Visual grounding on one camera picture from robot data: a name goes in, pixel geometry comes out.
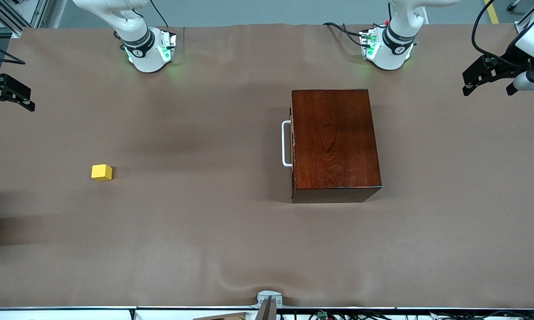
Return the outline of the yellow block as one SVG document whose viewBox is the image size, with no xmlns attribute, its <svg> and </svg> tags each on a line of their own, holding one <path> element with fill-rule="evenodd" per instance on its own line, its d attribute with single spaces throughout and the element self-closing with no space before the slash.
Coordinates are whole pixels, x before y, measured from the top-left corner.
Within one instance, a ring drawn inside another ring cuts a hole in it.
<svg viewBox="0 0 534 320">
<path fill-rule="evenodd" d="M 98 182 L 111 181 L 113 169 L 108 164 L 96 164 L 92 166 L 91 178 Z"/>
</svg>

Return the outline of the yellow floor tape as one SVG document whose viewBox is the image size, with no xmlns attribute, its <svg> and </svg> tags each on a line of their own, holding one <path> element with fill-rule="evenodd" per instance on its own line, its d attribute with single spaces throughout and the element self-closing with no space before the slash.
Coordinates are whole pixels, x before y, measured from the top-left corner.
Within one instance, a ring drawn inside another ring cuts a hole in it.
<svg viewBox="0 0 534 320">
<path fill-rule="evenodd" d="M 491 24 L 499 24 L 500 20 L 498 19 L 495 7 L 493 6 L 493 2 L 495 0 L 483 0 L 486 6 L 486 13 L 488 14 L 489 20 Z"/>
</svg>

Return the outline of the brown table cloth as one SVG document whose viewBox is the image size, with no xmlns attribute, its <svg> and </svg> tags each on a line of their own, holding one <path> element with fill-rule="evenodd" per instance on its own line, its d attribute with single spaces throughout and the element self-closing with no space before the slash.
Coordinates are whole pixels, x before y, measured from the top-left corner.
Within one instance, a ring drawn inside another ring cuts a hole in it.
<svg viewBox="0 0 534 320">
<path fill-rule="evenodd" d="M 402 69 L 322 25 L 187 28 L 131 66 L 107 29 L 25 30 L 1 71 L 0 307 L 534 308 L 534 92 L 462 95 L 468 25 L 428 25 Z M 298 89 L 369 90 L 383 187 L 295 204 L 281 122 Z M 111 181 L 92 180 L 108 164 Z"/>
</svg>

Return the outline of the grey metal clamp bracket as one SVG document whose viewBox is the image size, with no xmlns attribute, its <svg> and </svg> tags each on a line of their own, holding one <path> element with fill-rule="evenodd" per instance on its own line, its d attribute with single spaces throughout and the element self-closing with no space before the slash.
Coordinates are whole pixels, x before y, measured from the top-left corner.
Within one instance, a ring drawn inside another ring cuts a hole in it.
<svg viewBox="0 0 534 320">
<path fill-rule="evenodd" d="M 257 295 L 253 308 L 257 311 L 254 320 L 277 320 L 277 314 L 283 307 L 283 296 L 272 290 L 262 290 Z"/>
</svg>

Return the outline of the brown cardboard piece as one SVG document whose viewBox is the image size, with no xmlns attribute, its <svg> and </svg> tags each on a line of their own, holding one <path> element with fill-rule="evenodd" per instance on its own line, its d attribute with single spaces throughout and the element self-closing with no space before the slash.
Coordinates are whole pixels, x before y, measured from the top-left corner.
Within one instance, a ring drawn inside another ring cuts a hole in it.
<svg viewBox="0 0 534 320">
<path fill-rule="evenodd" d="M 236 312 L 236 313 L 229 313 L 229 314 L 198 317 L 198 318 L 194 318 L 193 320 L 247 320 L 246 316 L 247 316 L 246 312 Z"/>
</svg>

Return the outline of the dark brown wooden cabinet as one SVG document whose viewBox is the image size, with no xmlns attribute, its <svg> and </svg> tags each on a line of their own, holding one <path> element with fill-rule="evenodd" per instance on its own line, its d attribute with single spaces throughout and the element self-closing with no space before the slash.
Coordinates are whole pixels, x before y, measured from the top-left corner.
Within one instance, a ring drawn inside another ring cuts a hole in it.
<svg viewBox="0 0 534 320">
<path fill-rule="evenodd" d="M 368 89 L 291 94 L 293 203 L 361 203 L 382 188 Z"/>
</svg>

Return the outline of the wooden drawer with white handle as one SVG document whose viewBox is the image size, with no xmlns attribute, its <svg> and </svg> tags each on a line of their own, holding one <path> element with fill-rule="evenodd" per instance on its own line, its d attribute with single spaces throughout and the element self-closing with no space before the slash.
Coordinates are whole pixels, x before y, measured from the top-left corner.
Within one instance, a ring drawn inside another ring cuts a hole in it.
<svg viewBox="0 0 534 320">
<path fill-rule="evenodd" d="M 295 159 L 294 159 L 294 131 L 293 131 L 293 108 L 289 108 L 289 117 L 281 122 L 281 163 L 289 169 L 291 174 L 291 192 L 294 192 Z"/>
</svg>

